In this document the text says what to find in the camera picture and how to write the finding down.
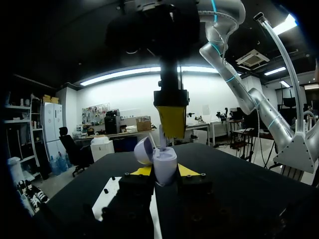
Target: ceiling light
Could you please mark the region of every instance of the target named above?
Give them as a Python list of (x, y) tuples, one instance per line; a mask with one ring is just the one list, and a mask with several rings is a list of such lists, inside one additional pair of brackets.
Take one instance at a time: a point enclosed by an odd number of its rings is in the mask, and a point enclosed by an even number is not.
[(288, 85), (286, 81), (280, 81), (280, 83), (287, 88), (290, 87), (290, 85)]
[(191, 71), (191, 72), (203, 72), (203, 73), (218, 73), (215, 68), (201, 67), (201, 66), (182, 66), (181, 71)]
[(297, 26), (296, 20), (289, 14), (286, 20), (278, 26), (274, 27), (273, 30), (276, 35), (279, 35), (285, 31), (290, 30), (291, 28), (294, 28), (295, 26)]
[(280, 72), (280, 71), (284, 71), (285, 69), (286, 69), (285, 67), (281, 67), (281, 68), (278, 68), (278, 69), (276, 69), (276, 70), (266, 72), (265, 75), (266, 75), (266, 76), (269, 76), (269, 75), (278, 73), (278, 72)]
[(314, 89), (319, 89), (319, 84), (312, 84), (312, 85), (305, 86), (305, 90), (314, 90)]
[(148, 67), (148, 68), (139, 68), (139, 69), (115, 72), (115, 73), (111, 73), (111, 74), (108, 74), (108, 75), (104, 75), (104, 76), (99, 76), (99, 77), (93, 78), (91, 80), (82, 82), (80, 84), (82, 86), (87, 86), (87, 85), (91, 85), (93, 83), (97, 83), (97, 82), (104, 81), (104, 80), (111, 79), (111, 78), (115, 78), (115, 77), (133, 75), (133, 74), (138, 74), (138, 73), (146, 73), (146, 72), (151, 72), (151, 68)]
[[(140, 74), (140, 73), (147, 73), (147, 72), (159, 72), (160, 67), (147, 67), (147, 68), (138, 68), (133, 70), (127, 70), (127, 71), (120, 71), (115, 72), (111, 74), (107, 74), (104, 76), (99, 76), (87, 81), (84, 81), (80, 83), (82, 86), (88, 86), (100, 81), (108, 80), (115, 77), (121, 77), (121, 76), (128, 76), (128, 75), (134, 75), (134, 74)], [(202, 72), (202, 73), (218, 73), (218, 71), (215, 68), (210, 67), (200, 67), (200, 66), (182, 66), (181, 67), (182, 72)]]

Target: cabinet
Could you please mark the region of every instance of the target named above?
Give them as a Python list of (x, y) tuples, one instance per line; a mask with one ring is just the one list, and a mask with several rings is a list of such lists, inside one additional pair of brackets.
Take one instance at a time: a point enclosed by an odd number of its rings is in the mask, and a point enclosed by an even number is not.
[(91, 145), (91, 151), (93, 155), (93, 160), (94, 162), (96, 162), (103, 156), (109, 153), (114, 153), (113, 141), (110, 140), (103, 144), (93, 144)]

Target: workbench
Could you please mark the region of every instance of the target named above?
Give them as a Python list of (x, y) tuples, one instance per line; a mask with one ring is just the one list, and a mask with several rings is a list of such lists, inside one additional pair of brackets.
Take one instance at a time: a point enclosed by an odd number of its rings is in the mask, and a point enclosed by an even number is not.
[(193, 123), (187, 124), (185, 131), (191, 130), (192, 134), (194, 134), (194, 129), (203, 130), (207, 132), (207, 144), (210, 146), (210, 124), (209, 123)]
[[(229, 208), (234, 217), (273, 217), (290, 203), (309, 199), (314, 194), (318, 196), (317, 188), (204, 144), (188, 143), (173, 148), (179, 163), (198, 173), (206, 173), (213, 182), (217, 200), (222, 207)], [(83, 215), (83, 204), (92, 207), (110, 177), (123, 176), (140, 167), (143, 165), (135, 160), (133, 152), (108, 154), (76, 176), (47, 205), (62, 223), (78, 221)], [(179, 238), (182, 219), (178, 217), (176, 184), (167, 187), (155, 185), (155, 191), (162, 238)], [(33, 218), (39, 224), (37, 228), (47, 232), (51, 238), (58, 238), (41, 210)]]
[(152, 136), (152, 132), (155, 129), (151, 129), (151, 130), (146, 130), (146, 131), (137, 131), (137, 132), (133, 132), (133, 133), (129, 133), (129, 132), (123, 132), (123, 133), (113, 133), (113, 134), (102, 134), (102, 135), (91, 135), (91, 136), (87, 136), (85, 138), (77, 138), (74, 141), (75, 142), (82, 142), (82, 141), (88, 141), (88, 140), (92, 140), (95, 137), (103, 137), (103, 136), (107, 136), (109, 139), (110, 138), (116, 138), (116, 137), (127, 137), (127, 136), (136, 136), (136, 135), (140, 135), (140, 134), (146, 134), (147, 136), (149, 136), (152, 146), (156, 147), (153, 136)]

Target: lab equipment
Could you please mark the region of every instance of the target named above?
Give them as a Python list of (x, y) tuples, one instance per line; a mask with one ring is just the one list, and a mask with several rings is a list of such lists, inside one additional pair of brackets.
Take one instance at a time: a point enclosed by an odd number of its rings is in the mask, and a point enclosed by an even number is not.
[(106, 134), (120, 133), (121, 115), (119, 109), (106, 111), (104, 123)]

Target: black table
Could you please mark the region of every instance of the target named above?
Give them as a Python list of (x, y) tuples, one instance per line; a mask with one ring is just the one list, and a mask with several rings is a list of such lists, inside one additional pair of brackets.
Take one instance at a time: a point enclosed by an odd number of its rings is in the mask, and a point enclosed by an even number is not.
[[(178, 162), (213, 181), (216, 198), (221, 206), (240, 216), (275, 216), (288, 203), (318, 192), (309, 185), (236, 158), (230, 154), (199, 143), (174, 146)], [(49, 208), (63, 222), (79, 220), (83, 203), (94, 205), (111, 176), (122, 176), (142, 167), (132, 152), (108, 154), (58, 192)], [(176, 236), (176, 185), (159, 187), (156, 196), (160, 226), (164, 239)], [(44, 223), (41, 211), (34, 218)]]

